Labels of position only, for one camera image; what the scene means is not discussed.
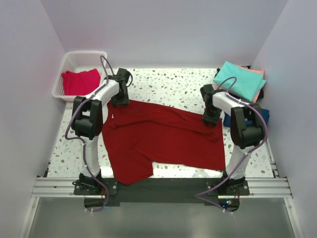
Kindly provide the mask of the dark red t-shirt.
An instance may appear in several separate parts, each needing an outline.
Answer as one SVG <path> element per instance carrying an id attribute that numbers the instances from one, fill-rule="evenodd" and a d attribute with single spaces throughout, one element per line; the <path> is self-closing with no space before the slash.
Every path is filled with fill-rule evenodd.
<path id="1" fill-rule="evenodd" d="M 114 178 L 129 185 L 152 176 L 153 163 L 223 171 L 222 126 L 205 125 L 200 114 L 130 101 L 107 104 L 103 140 Z"/>

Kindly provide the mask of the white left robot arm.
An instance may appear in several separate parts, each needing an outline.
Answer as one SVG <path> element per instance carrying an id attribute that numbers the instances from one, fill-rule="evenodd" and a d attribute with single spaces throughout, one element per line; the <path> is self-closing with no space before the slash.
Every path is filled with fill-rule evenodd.
<path id="1" fill-rule="evenodd" d="M 98 137 L 103 128 L 103 106 L 129 105 L 128 87 L 132 74 L 119 68 L 115 75 L 106 75 L 104 82 L 86 96 L 77 96 L 73 101 L 72 117 L 65 132 L 67 140 L 79 139 L 83 145 L 83 169 L 73 183 L 76 194 L 99 194 L 106 191 L 102 183 L 98 159 Z"/>

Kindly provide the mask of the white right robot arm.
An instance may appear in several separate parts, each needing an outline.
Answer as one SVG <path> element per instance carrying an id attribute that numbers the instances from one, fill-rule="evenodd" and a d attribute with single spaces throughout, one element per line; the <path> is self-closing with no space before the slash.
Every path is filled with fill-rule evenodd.
<path id="1" fill-rule="evenodd" d="M 202 121 L 217 125 L 221 112 L 230 116 L 230 137 L 233 151 L 221 181 L 209 190 L 227 195 L 244 185 L 246 168 L 254 150 L 267 140 L 267 126 L 258 104 L 247 103 L 232 97 L 228 92 L 204 85 L 200 92 L 205 103 Z"/>

